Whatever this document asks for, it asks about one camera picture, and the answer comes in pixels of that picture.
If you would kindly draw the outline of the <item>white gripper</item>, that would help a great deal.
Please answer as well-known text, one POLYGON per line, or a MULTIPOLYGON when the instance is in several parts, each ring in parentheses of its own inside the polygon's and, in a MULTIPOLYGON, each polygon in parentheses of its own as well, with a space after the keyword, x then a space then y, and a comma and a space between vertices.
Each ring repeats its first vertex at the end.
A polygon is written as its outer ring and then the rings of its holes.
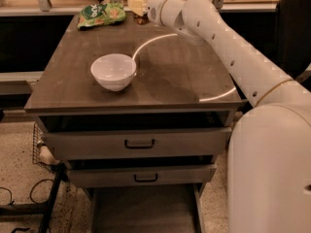
POLYGON ((151 22, 172 26, 172 15, 168 9, 172 0, 127 0, 128 8, 136 15, 142 17, 148 14, 151 22))

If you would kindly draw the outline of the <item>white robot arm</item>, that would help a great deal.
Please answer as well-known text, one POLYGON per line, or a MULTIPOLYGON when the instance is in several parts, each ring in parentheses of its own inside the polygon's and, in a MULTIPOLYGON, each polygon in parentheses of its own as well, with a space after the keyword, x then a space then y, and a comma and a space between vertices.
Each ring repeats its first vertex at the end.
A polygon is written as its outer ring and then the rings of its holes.
POLYGON ((192 43, 208 43, 253 107, 229 141, 229 233, 311 233, 311 92, 231 29, 209 0, 127 4, 192 43))

